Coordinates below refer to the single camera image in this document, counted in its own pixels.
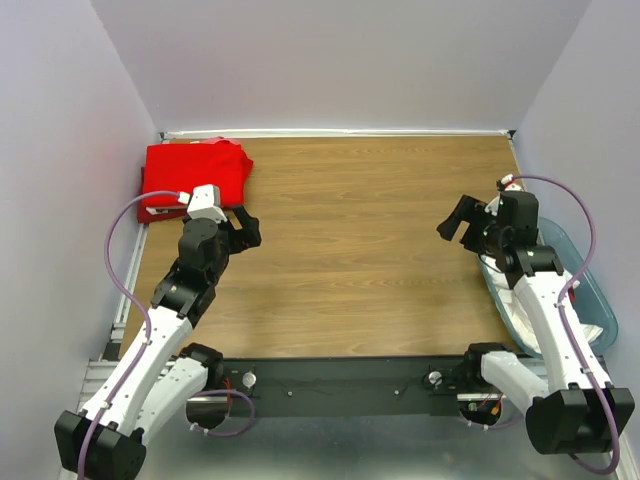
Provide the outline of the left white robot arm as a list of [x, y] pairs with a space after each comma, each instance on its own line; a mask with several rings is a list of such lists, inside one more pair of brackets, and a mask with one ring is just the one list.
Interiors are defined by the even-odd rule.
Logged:
[[243, 206], [232, 212], [238, 227], [210, 208], [189, 211], [178, 256], [129, 349], [80, 410], [63, 411], [54, 425], [63, 469], [80, 479], [136, 478], [153, 437], [191, 398], [218, 399], [224, 416], [241, 399], [255, 418], [254, 402], [232, 388], [220, 352], [180, 346], [214, 300], [230, 256], [261, 243], [258, 219]]

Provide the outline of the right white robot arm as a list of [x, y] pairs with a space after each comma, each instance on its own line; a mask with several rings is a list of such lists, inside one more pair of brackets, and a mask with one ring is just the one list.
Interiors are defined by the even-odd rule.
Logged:
[[461, 244], [494, 260], [532, 324], [547, 370], [541, 379], [503, 347], [475, 344], [460, 379], [474, 392], [492, 385], [504, 393], [540, 454], [618, 455], [635, 402], [628, 389], [612, 384], [584, 336], [561, 260], [538, 241], [538, 207], [533, 194], [518, 190], [504, 190], [491, 203], [464, 195], [437, 228], [450, 241], [461, 223], [468, 225]]

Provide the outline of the white t shirt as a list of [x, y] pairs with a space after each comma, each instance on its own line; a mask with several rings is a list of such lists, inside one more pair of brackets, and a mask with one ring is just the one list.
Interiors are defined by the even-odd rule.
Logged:
[[[508, 288], [506, 276], [497, 268], [494, 258], [480, 255], [479, 261], [488, 290], [512, 339], [526, 355], [541, 359], [532, 323], [515, 293]], [[618, 323], [589, 270], [574, 282], [569, 297], [593, 352], [603, 355], [617, 340]]]

